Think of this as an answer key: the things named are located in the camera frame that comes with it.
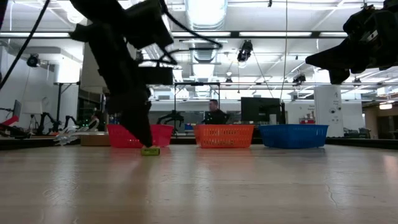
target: person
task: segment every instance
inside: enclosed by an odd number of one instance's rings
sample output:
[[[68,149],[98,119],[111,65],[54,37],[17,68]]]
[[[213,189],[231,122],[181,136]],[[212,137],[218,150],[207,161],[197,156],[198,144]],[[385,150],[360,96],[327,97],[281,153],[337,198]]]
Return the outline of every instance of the person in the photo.
[[[217,100],[210,100],[209,110],[205,115],[205,124],[226,124],[229,116],[218,108]]]

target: wooden table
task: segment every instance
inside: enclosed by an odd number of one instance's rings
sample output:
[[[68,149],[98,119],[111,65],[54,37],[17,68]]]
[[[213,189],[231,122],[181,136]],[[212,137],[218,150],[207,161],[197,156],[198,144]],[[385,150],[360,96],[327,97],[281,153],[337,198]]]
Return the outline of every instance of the wooden table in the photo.
[[[0,223],[397,223],[398,151],[0,151]]]

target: green sponge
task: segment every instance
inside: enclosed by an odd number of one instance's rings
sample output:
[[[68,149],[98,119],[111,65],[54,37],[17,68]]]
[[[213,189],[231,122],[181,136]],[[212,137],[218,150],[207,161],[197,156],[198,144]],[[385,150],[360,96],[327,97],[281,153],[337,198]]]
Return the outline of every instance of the green sponge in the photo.
[[[156,147],[156,146],[152,146],[152,147],[143,147],[141,149],[141,155],[142,156],[158,156],[160,155],[160,148]]]

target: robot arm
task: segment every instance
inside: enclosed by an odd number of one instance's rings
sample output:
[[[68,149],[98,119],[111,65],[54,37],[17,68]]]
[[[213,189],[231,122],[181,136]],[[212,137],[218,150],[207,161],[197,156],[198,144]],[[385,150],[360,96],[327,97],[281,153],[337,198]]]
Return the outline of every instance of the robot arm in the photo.
[[[162,20],[164,0],[146,0],[126,10],[117,0],[71,0],[71,3],[93,22],[88,26],[77,25],[70,36],[89,44],[99,66],[98,73],[109,89],[109,114],[121,113],[121,125],[143,145],[152,146],[148,119],[150,91],[146,84],[158,84],[158,80],[149,83],[146,74],[170,77],[159,84],[171,85],[172,68],[138,67],[125,39],[136,49],[154,43],[165,49],[172,44],[174,41]]]
[[[184,117],[181,116],[180,113],[176,112],[175,110],[172,110],[172,112],[168,115],[162,116],[157,120],[157,124],[161,124],[163,120],[168,119],[167,121],[164,122],[164,124],[167,124],[171,121],[179,121],[179,127],[181,127],[181,124],[184,122]]]
[[[37,128],[37,132],[36,135],[43,135],[43,131],[44,131],[44,121],[45,121],[45,117],[48,116],[51,123],[52,123],[52,131],[53,132],[58,132],[59,131],[59,126],[61,125],[61,122],[56,121],[51,114],[47,113],[47,112],[43,112],[42,116],[40,118],[40,124],[39,127]]]
[[[330,82],[340,84],[351,73],[367,68],[398,66],[398,1],[385,0],[353,14],[343,26],[348,37],[338,46],[307,57],[307,64],[329,71]]]
[[[74,124],[77,124],[77,121],[76,121],[76,119],[75,119],[74,117],[67,115],[67,116],[65,117],[65,125],[64,125],[64,127],[63,127],[64,129],[68,127],[69,119],[71,119],[71,120],[73,121]]]

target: computer monitor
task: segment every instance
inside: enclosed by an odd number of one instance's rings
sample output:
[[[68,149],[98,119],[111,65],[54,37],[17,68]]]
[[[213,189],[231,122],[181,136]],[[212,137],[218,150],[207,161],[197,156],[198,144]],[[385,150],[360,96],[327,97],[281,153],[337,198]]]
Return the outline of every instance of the computer monitor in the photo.
[[[276,114],[277,122],[280,122],[279,98],[241,98],[241,121],[269,122],[269,115]]]
[[[17,116],[19,118],[21,116],[21,108],[22,104],[19,101],[15,100],[12,115]]]

